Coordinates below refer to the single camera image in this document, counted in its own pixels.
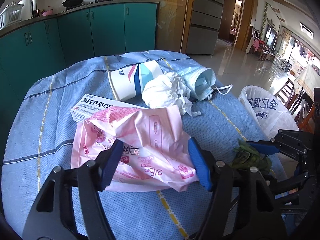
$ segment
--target shiny floor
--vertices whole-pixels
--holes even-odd
[[[245,86],[253,85],[275,94],[294,76],[282,72],[271,61],[259,61],[258,56],[246,54],[223,40],[217,40],[213,55],[189,55],[200,65],[212,68],[224,85],[233,84],[231,92],[240,95]]]

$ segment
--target black wok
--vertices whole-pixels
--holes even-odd
[[[66,0],[62,5],[66,8],[80,5],[84,0]]]

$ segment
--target kitchen countertop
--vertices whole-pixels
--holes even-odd
[[[36,17],[36,18],[32,18],[32,19],[28,19],[28,20],[24,20],[24,21],[20,21],[20,22],[16,22],[12,25],[9,25],[7,27],[4,27],[2,30],[0,30],[0,38],[17,30],[20,29],[22,27],[25,27],[27,25],[36,23],[36,22],[40,22],[40,21],[44,21],[44,20],[49,20],[52,18],[56,18],[71,12],[75,12],[78,10],[83,10],[83,9],[87,9],[87,8],[91,8],[91,7],[96,7],[96,6],[101,6],[101,5],[106,5],[106,4],[116,4],[116,3],[159,3],[159,1],[156,0],[111,0],[111,1],[105,1],[105,2],[98,2],[98,3],[90,3],[90,4],[86,4],[86,5],[82,5],[70,10],[66,10],[63,11],[61,13],[58,14],[53,14],[53,15],[48,15],[48,16],[41,16],[41,17]]]

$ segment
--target blue tablecloth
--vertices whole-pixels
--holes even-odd
[[[113,99],[108,71],[149,60],[157,60],[162,70],[167,72],[199,65],[188,56],[176,52],[126,53],[76,63],[39,80],[31,87],[14,120],[2,173],[5,217],[19,235],[22,235],[28,212],[38,193],[38,154],[41,185],[54,166],[70,168],[76,131],[76,122],[71,117],[70,108],[84,94]],[[141,97],[127,102],[145,106]],[[197,102],[192,110],[201,111],[202,115],[183,116],[183,129],[196,138],[202,149],[212,152],[216,159],[230,163],[235,156],[232,149],[238,145],[238,138],[252,141],[267,139],[231,93],[225,96],[217,94],[210,102]],[[277,178],[285,179],[278,157],[273,155],[270,158]],[[211,193],[198,182],[191,184],[182,193],[167,189],[161,192],[99,194],[117,240],[183,239],[183,234],[191,235],[199,229],[211,198]],[[168,210],[160,198],[166,200],[170,206]],[[86,234],[77,188],[73,189],[73,201],[78,231]],[[226,232],[233,228],[232,217],[235,211],[232,212]]]

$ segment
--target doorway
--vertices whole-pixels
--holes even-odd
[[[243,0],[224,0],[218,38],[233,45],[238,33]]]

